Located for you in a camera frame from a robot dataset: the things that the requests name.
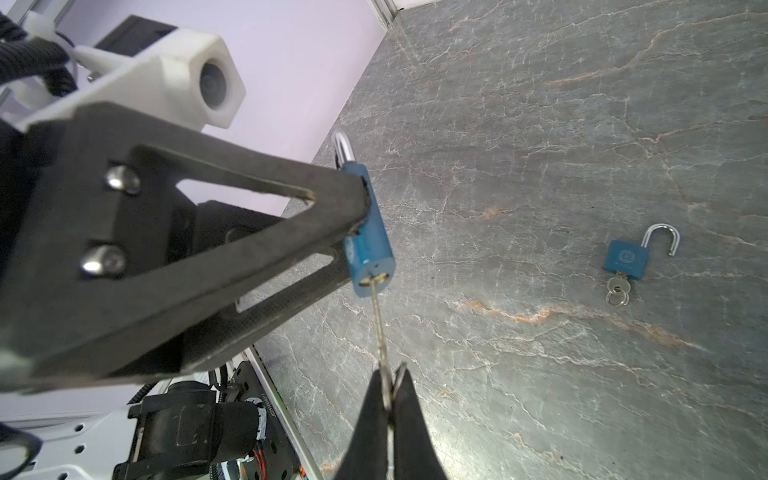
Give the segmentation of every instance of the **padlock body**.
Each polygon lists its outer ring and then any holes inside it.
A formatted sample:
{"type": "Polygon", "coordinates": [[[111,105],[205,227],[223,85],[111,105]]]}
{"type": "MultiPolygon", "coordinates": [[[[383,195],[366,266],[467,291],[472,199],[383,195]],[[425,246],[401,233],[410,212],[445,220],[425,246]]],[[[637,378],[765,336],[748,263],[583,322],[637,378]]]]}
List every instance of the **padlock body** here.
{"type": "Polygon", "coordinates": [[[648,263],[648,249],[635,243],[614,240],[608,246],[603,268],[612,273],[626,273],[632,280],[643,278],[648,263]]]}
{"type": "Polygon", "coordinates": [[[371,296],[371,287],[360,285],[360,282],[371,276],[386,273],[386,280],[376,286],[378,292],[383,292],[395,275],[395,257],[392,255],[392,247],[389,245],[376,195],[373,194],[368,170],[362,164],[348,161],[341,167],[341,171],[362,177],[366,181],[371,197],[371,207],[366,222],[358,229],[357,235],[350,235],[344,240],[344,252],[349,263],[352,288],[357,296],[371,296]]]}

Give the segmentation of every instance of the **screw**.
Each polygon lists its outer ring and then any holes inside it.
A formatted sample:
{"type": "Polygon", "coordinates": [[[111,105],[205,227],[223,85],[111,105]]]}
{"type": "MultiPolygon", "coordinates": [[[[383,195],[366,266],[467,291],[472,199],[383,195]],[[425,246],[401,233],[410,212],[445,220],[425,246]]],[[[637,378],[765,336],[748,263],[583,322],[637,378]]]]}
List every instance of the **screw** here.
{"type": "Polygon", "coordinates": [[[91,276],[116,276],[125,271],[125,253],[115,245],[91,248],[80,260],[80,268],[91,276]]]}
{"type": "Polygon", "coordinates": [[[111,167],[107,170],[104,179],[111,189],[125,192],[128,195],[138,195],[141,191],[141,179],[136,175],[136,172],[125,165],[111,167]]]}

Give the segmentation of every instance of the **braided cable sleeve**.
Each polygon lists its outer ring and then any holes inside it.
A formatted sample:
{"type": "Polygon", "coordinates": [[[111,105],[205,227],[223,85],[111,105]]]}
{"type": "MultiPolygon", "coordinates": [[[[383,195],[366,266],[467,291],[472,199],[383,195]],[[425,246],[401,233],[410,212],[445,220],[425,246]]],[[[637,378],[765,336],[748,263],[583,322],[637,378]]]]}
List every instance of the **braided cable sleeve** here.
{"type": "Polygon", "coordinates": [[[227,371],[227,364],[219,367],[219,376],[221,377],[221,393],[219,394],[219,402],[227,401],[227,387],[230,384],[229,372],[227,371]]]}
{"type": "Polygon", "coordinates": [[[78,89],[78,84],[75,83],[74,77],[66,67],[46,71],[42,78],[48,93],[54,97],[64,97],[78,89]]]}
{"type": "Polygon", "coordinates": [[[16,25],[13,20],[0,13],[0,38],[5,41],[24,40],[27,32],[16,25]]]}
{"type": "Polygon", "coordinates": [[[42,38],[0,43],[0,84],[60,68],[69,55],[58,44],[42,38]]]}
{"type": "Polygon", "coordinates": [[[139,403],[142,399],[144,399],[145,396],[154,388],[154,386],[157,385],[157,382],[155,383],[148,383],[147,385],[141,387],[138,392],[136,392],[136,395],[132,396],[130,400],[128,400],[128,405],[131,403],[139,403]]]}

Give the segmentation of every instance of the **key ring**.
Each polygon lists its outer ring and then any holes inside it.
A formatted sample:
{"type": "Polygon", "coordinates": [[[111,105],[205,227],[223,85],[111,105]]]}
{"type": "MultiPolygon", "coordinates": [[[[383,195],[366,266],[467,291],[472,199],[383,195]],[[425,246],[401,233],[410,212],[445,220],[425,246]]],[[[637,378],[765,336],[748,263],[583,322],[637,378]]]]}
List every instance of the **key ring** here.
{"type": "Polygon", "coordinates": [[[605,297],[605,301],[608,303],[608,305],[611,305],[611,306],[624,306],[624,305],[627,305],[627,303],[629,303],[629,294],[627,292],[623,291],[623,290],[618,290],[618,291],[621,293],[621,295],[623,295],[621,301],[619,303],[613,304],[611,302],[611,296],[619,295],[619,293],[615,293],[615,292],[610,292],[609,291],[608,295],[606,295],[606,297],[605,297]]]}

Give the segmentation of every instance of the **padlock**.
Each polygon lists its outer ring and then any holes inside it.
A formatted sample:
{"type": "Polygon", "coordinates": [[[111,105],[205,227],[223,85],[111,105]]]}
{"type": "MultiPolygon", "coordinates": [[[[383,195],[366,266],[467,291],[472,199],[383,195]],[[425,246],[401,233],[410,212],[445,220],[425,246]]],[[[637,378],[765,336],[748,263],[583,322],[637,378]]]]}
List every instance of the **padlock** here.
{"type": "Polygon", "coordinates": [[[336,168],[361,177],[371,198],[365,223],[356,234],[344,239],[344,253],[352,277],[352,288],[357,296],[371,296],[372,281],[376,281],[376,291],[379,293],[389,285],[395,275],[395,257],[392,255],[379,204],[376,203],[376,195],[373,194],[368,170],[355,160],[352,145],[345,133],[338,131],[333,134],[333,146],[336,151],[336,168]]]}
{"type": "Polygon", "coordinates": [[[624,273],[632,280],[643,278],[645,265],[648,263],[650,236],[655,230],[660,228],[666,228],[672,232],[672,246],[668,255],[674,257],[674,254],[677,252],[677,246],[680,245],[680,232],[668,223],[655,223],[648,227],[648,230],[645,230],[645,236],[640,245],[622,242],[621,240],[611,241],[611,245],[608,246],[608,253],[605,256],[603,269],[612,273],[624,273]]]}

